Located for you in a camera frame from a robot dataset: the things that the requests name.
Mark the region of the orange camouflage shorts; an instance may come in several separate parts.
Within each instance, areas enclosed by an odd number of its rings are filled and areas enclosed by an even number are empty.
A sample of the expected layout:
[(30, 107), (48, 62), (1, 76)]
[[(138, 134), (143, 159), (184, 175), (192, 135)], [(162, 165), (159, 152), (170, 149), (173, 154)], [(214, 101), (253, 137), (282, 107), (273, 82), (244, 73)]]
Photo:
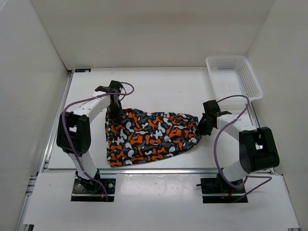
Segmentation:
[(190, 114), (148, 113), (133, 108), (124, 109), (117, 120), (106, 115), (106, 159), (111, 167), (122, 167), (177, 156), (202, 139), (198, 123), (198, 117)]

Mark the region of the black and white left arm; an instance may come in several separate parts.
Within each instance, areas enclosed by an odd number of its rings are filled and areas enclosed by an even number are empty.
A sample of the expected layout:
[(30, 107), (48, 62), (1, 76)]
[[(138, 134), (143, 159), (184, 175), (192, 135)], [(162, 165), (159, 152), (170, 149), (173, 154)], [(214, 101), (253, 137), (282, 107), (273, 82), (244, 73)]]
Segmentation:
[(89, 153), (90, 124), (104, 109), (110, 119), (122, 116), (119, 96), (123, 89), (121, 82), (112, 80), (108, 87), (98, 86), (92, 97), (71, 103), (60, 114), (56, 144), (72, 159), (80, 184), (91, 193), (100, 189), (101, 181)]

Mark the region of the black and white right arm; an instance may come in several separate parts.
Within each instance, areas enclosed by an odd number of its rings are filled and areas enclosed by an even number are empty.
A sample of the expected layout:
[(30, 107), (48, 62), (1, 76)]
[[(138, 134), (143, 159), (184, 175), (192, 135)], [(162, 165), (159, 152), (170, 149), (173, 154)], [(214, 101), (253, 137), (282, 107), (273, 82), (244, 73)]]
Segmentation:
[[(215, 128), (218, 134), (214, 140), (214, 161), (218, 169), (216, 187), (221, 192), (231, 188), (240, 189), (251, 173), (277, 167), (280, 158), (270, 128), (257, 128), (240, 120), (240, 115), (234, 116), (229, 111), (221, 111), (216, 100), (203, 103), (204, 113), (197, 126), (197, 132), (203, 136), (210, 135)], [(221, 168), (218, 162), (217, 144), (220, 135), (226, 132), (239, 143), (238, 160)]]

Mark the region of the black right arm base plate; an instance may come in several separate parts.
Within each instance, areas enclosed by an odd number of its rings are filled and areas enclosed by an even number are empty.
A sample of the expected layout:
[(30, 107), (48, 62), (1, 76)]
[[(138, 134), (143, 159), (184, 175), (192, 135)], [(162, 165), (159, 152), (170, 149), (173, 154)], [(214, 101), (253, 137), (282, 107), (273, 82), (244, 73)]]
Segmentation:
[(203, 204), (248, 203), (245, 187), (235, 189), (216, 178), (201, 178), (196, 186), (201, 188)]

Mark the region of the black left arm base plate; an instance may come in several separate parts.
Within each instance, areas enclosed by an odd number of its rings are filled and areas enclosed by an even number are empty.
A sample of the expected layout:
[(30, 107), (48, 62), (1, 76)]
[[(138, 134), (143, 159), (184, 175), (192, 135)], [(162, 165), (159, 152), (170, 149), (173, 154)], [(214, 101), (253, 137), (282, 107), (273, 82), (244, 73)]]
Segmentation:
[(101, 184), (105, 187), (107, 196), (103, 188), (98, 183), (87, 184), (75, 177), (72, 187), (72, 202), (113, 202), (115, 199), (116, 178), (102, 178)]

